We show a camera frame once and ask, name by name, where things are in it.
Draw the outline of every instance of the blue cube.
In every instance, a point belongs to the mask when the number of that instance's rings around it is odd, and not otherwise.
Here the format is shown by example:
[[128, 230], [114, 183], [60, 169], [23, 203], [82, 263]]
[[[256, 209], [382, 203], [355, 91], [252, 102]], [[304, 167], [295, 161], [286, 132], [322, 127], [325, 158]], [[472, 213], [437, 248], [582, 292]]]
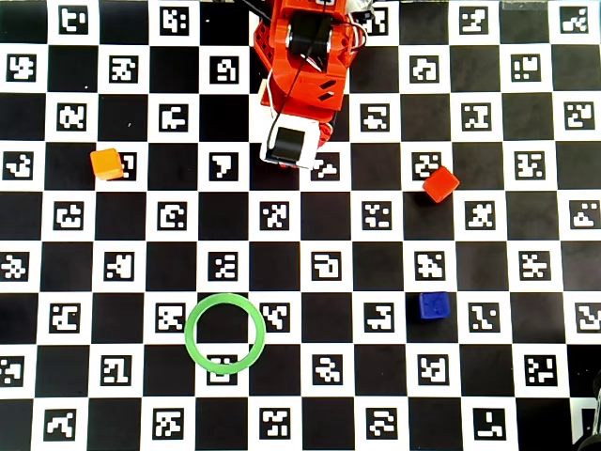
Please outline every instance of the blue cube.
[[420, 317], [422, 319], [440, 319], [451, 316], [449, 293], [437, 291], [420, 293]]

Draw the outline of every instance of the orange cube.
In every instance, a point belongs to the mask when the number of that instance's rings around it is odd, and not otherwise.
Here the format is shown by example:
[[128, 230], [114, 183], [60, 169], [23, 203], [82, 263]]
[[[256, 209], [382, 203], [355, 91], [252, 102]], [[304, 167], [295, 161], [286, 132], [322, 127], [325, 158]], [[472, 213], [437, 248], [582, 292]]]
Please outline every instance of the orange cube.
[[123, 177], [123, 166], [119, 153], [114, 148], [95, 150], [90, 153], [94, 175], [101, 180], [120, 179]]

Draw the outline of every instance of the cube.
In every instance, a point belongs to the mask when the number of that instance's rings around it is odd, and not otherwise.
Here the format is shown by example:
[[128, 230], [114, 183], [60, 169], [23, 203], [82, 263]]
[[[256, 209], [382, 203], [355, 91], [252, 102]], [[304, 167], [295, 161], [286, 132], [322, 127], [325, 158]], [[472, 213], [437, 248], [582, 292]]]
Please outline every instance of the cube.
[[123, 177], [123, 166], [119, 153], [114, 148], [95, 150], [90, 153], [94, 175], [101, 180], [120, 179]]
[[449, 293], [437, 291], [420, 293], [420, 317], [422, 319], [441, 319], [451, 316]]
[[459, 186], [459, 180], [446, 167], [441, 166], [424, 182], [424, 190], [438, 204]]

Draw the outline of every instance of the red cube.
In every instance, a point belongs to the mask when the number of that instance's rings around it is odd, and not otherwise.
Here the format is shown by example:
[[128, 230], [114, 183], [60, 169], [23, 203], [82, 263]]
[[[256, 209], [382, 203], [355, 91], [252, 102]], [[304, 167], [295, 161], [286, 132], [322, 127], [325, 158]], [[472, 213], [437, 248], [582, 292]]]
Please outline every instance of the red cube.
[[424, 182], [425, 191], [437, 204], [442, 202], [457, 186], [459, 186], [459, 180], [444, 166], [434, 171]]

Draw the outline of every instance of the ring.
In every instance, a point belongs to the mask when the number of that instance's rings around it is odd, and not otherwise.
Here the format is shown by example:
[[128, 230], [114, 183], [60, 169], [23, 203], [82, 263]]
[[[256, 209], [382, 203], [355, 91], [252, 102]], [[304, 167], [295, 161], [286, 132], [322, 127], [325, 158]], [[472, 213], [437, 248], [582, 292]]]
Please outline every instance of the ring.
[[[233, 364], [215, 364], [201, 354], [196, 347], [194, 327], [198, 323], [198, 320], [203, 313], [209, 310], [213, 305], [218, 305], [220, 303], [231, 303], [240, 307], [253, 319], [254, 327], [256, 329], [256, 339], [254, 340], [251, 350], [246, 357]], [[256, 362], [256, 359], [258, 359], [259, 355], [261, 355], [261, 352], [263, 352], [263, 348], [265, 348], [265, 332], [265, 320], [256, 307], [248, 299], [232, 293], [212, 294], [203, 299], [196, 305], [195, 308], [192, 309], [192, 312], [190, 312], [184, 327], [186, 350], [188, 350], [190, 357], [192, 357], [192, 360], [197, 362], [206, 371], [210, 371], [211, 373], [215, 374], [236, 374]]]

